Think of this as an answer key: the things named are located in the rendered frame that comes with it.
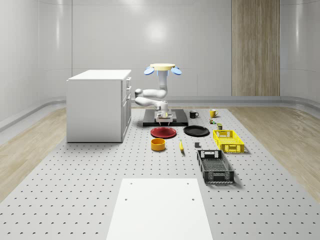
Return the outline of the drone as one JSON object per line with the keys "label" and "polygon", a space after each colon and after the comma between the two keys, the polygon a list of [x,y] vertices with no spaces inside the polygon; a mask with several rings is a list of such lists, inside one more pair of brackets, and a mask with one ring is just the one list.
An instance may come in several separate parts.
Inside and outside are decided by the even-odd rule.
{"label": "drone", "polygon": [[145,69],[144,74],[150,75],[154,71],[171,71],[176,75],[182,74],[182,71],[172,63],[153,63]]}

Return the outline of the flat black stove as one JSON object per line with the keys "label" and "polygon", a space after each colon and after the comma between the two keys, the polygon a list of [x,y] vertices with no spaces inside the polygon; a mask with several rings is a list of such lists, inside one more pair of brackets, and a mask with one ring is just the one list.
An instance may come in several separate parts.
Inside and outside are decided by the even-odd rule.
{"label": "flat black stove", "polygon": [[146,109],[144,118],[143,118],[143,126],[144,127],[186,127],[188,126],[188,118],[183,109],[169,109],[169,111],[173,114],[173,122],[156,122],[156,111],[154,109]]}

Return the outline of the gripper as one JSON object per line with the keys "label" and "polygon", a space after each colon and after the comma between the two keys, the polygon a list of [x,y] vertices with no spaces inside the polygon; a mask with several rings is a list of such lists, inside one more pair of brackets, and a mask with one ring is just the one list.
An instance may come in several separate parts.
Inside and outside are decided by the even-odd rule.
{"label": "gripper", "polygon": [[155,121],[161,125],[161,123],[170,123],[173,122],[173,115],[169,112],[157,113],[155,115]]}

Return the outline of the dark grey basket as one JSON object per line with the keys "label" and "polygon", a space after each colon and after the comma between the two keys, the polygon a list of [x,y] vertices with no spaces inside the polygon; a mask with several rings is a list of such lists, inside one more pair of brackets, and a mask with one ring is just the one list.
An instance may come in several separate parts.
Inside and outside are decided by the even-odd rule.
{"label": "dark grey basket", "polygon": [[197,160],[205,182],[234,182],[234,169],[222,150],[197,150]]}

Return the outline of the red plate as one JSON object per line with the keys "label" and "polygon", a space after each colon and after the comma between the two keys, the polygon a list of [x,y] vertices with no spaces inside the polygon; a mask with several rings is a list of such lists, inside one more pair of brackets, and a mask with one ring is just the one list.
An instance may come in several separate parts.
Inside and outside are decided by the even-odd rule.
{"label": "red plate", "polygon": [[177,132],[172,127],[155,127],[150,134],[155,138],[169,139],[175,137]]}

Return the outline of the yellow basket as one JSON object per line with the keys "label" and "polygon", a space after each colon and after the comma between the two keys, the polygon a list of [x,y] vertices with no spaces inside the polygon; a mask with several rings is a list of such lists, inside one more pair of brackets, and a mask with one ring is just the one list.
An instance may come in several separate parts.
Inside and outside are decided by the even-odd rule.
{"label": "yellow basket", "polygon": [[234,130],[214,130],[213,139],[218,149],[225,153],[244,152],[244,142]]}

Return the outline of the white cabinet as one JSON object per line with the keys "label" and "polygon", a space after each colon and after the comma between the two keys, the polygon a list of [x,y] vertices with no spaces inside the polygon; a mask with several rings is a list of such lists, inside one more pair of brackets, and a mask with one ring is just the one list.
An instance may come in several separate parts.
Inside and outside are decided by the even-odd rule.
{"label": "white cabinet", "polygon": [[131,121],[130,78],[129,69],[96,69],[67,80],[67,142],[123,142]]}

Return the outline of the white board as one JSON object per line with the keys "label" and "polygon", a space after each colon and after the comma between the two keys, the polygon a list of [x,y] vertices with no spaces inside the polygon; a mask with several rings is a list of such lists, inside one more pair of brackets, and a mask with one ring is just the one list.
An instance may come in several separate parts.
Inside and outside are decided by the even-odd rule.
{"label": "white board", "polygon": [[195,178],[124,178],[106,240],[213,240]]}

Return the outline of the yellow bowl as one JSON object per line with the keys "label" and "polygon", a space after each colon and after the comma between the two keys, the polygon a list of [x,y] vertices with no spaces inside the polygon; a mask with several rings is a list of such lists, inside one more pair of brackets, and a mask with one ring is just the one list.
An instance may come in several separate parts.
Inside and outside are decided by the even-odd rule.
{"label": "yellow bowl", "polygon": [[166,141],[163,138],[154,138],[151,140],[151,149],[153,151],[163,151],[166,148]]}

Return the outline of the black plate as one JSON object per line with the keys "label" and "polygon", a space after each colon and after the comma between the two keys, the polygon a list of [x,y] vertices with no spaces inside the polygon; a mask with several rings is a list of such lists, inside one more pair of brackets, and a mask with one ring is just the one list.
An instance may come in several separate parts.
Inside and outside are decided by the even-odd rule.
{"label": "black plate", "polygon": [[183,128],[185,134],[192,137],[205,137],[210,134],[210,131],[203,126],[189,125]]}

